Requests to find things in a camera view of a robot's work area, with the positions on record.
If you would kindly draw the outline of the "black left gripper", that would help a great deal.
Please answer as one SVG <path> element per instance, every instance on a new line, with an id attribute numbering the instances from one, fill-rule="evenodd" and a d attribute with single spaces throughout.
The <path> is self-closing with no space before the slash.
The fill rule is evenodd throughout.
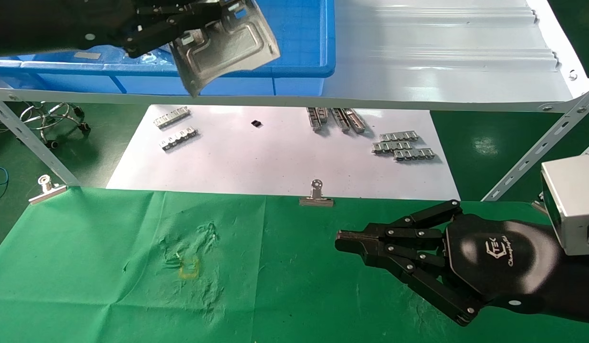
<path id="1" fill-rule="evenodd" d="M 246 0 L 0 0 L 0 57 L 121 46 L 132 59 Z"/>

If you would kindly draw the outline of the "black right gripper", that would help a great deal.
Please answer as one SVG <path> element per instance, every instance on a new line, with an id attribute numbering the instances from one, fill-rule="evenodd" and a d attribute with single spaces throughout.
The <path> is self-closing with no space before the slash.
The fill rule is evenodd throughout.
<path id="1" fill-rule="evenodd" d="M 460 202 L 449 200 L 392 223 L 369 223 L 361 232 L 340 230 L 335 248 L 390 272 L 460 326 L 469 325 L 484 304 L 520 314 L 548 313 L 549 281 L 563 257 L 553 229 L 461 213 Z M 442 259 L 422 261 L 411 249 L 440 240 L 443 234 L 436 226 L 452 219 L 445 230 L 450 269 L 480 298 L 440 281 L 447 275 Z"/>

